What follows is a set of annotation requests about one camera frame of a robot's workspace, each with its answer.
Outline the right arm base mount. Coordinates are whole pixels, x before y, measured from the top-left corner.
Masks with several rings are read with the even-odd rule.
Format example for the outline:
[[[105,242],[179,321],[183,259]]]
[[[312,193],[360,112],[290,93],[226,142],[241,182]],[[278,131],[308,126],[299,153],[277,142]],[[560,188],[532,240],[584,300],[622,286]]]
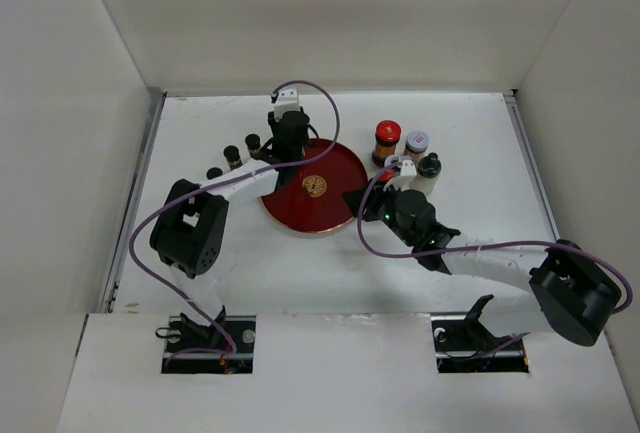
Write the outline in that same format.
[[[496,337],[480,323],[492,299],[492,295],[480,297],[466,313],[430,317],[439,373],[529,373],[524,334]]]

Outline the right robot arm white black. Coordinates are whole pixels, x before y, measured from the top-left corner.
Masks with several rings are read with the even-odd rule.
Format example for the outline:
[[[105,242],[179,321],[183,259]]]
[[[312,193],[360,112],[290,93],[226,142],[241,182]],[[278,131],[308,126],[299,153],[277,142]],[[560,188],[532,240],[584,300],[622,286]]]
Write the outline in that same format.
[[[497,248],[444,226],[426,196],[412,189],[376,185],[348,191],[343,199],[358,223],[382,222],[427,270],[517,289],[510,298],[486,294],[468,311],[463,333],[475,348],[507,334],[539,331],[592,346],[622,297],[611,277],[570,241]]]

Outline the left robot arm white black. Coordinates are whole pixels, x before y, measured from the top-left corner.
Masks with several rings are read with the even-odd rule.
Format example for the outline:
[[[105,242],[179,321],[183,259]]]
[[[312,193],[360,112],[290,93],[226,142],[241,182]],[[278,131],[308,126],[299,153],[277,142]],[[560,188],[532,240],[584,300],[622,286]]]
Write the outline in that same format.
[[[207,177],[209,186],[221,187],[191,197],[159,215],[150,246],[162,263],[177,268],[190,280],[206,273],[220,254],[229,207],[268,196],[295,177],[296,163],[305,159],[305,148],[310,145],[309,116],[299,107],[283,113],[270,112],[267,122],[272,137],[265,144],[256,134],[245,138],[248,160],[241,159],[236,146],[224,148],[230,171]]]

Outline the yellow label brown bottle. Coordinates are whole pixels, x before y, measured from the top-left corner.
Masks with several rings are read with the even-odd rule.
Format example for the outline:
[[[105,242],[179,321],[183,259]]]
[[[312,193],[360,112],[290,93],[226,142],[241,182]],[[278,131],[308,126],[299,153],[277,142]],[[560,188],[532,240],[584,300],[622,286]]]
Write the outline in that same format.
[[[262,143],[258,134],[251,133],[245,137],[245,145],[252,159],[259,159],[262,151]]]

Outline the small black cap bottle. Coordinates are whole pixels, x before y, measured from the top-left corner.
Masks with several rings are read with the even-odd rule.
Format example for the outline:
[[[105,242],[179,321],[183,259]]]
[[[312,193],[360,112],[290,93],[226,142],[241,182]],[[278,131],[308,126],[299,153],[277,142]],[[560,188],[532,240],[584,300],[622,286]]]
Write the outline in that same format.
[[[235,145],[226,146],[223,149],[223,155],[231,170],[240,168],[243,165],[239,148],[236,147]]]
[[[219,167],[211,167],[206,171],[206,179],[213,180],[219,178],[224,174],[224,171]]]

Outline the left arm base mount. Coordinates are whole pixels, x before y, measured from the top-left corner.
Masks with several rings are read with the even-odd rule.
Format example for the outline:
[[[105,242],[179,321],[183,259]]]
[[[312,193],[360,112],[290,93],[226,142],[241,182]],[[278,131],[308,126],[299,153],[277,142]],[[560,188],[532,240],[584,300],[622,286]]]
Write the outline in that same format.
[[[210,324],[201,324],[186,314],[169,317],[155,336],[164,342],[162,374],[251,374],[254,365],[257,318],[228,316],[222,309],[215,321],[233,341]]]

